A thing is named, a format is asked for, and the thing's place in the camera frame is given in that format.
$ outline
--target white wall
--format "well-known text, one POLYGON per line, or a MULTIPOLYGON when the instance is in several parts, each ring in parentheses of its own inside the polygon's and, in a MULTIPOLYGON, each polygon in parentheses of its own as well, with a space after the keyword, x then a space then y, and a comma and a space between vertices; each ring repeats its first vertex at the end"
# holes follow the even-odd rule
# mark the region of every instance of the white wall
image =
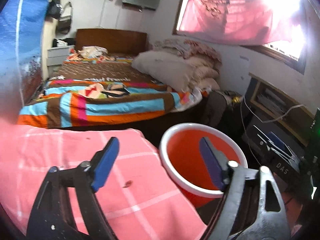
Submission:
MULTIPOLYGON (((145 19, 150 42, 172 37, 179 0, 160 0, 157 11, 145 19)), ((250 82, 249 72, 306 105, 312 113, 320 107, 320 21, 310 5, 308 15, 308 55, 302 75, 284 63, 240 46, 210 44, 222 55, 219 84, 222 89, 244 94, 250 82), (246 62, 241 56, 249 59, 246 62)))
MULTIPOLYGON (((76 30, 80 28, 97 28, 99 26, 104 0, 69 1, 71 1, 74 8, 72 28, 68 35, 58 35, 59 38, 74 37, 76 30)), ((116 0, 115 2, 106 0, 101 27, 144 31, 144 19, 152 13, 153 12, 148 10, 139 12, 136 10, 122 8, 121 0, 116 0)))

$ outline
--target pink tablecloth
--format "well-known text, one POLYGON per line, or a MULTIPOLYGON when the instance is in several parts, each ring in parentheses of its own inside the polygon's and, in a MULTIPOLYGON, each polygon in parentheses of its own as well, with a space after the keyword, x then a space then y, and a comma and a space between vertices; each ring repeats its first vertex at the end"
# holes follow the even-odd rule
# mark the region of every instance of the pink tablecloth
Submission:
MULTIPOLYGON (((206 226, 167 176, 157 149, 132 129, 73 132, 11 126, 1 143, 0 202, 12 221, 25 233, 48 169, 73 168, 90 160, 112 136, 120 141, 120 153, 97 198, 117 237, 198 240, 206 226), (124 188, 129 180, 132 185, 124 188)), ((74 189, 70 194, 78 229, 86 232, 74 189)))

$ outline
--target red bucket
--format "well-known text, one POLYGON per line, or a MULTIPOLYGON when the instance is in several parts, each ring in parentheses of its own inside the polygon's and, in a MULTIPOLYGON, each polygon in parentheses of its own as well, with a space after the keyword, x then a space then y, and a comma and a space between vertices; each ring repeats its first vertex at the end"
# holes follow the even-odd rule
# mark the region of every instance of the red bucket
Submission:
POLYGON ((169 128, 160 142, 162 165, 181 192, 197 208, 223 193, 212 184, 199 151, 199 141, 209 137, 228 160, 245 168, 247 160, 240 147, 224 133, 202 124, 182 123, 169 128))

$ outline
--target blue gripper pad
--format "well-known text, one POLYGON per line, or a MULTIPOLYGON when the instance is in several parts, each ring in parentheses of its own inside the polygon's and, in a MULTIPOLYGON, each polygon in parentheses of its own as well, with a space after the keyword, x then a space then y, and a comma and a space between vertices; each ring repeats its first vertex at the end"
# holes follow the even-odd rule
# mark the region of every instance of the blue gripper pad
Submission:
POLYGON ((94 192, 97 192, 99 188, 105 185, 118 153, 119 140, 116 137, 112 137, 105 148, 102 151, 97 152, 92 158, 92 166, 96 165, 93 167, 93 182, 91 183, 94 192))
POLYGON ((228 159, 223 152, 218 151, 208 137, 203 137, 199 143, 200 153, 204 160, 211 182, 221 191, 229 184, 228 159))

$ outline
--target wooden headboard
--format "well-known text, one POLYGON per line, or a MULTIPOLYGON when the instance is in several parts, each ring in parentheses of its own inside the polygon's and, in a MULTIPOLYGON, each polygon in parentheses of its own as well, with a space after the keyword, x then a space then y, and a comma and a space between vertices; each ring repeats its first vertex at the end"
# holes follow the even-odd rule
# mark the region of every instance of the wooden headboard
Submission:
POLYGON ((78 29, 76 33, 76 50, 83 46, 99 46, 110 53, 138 55, 146 51, 147 34, 114 29, 78 29))

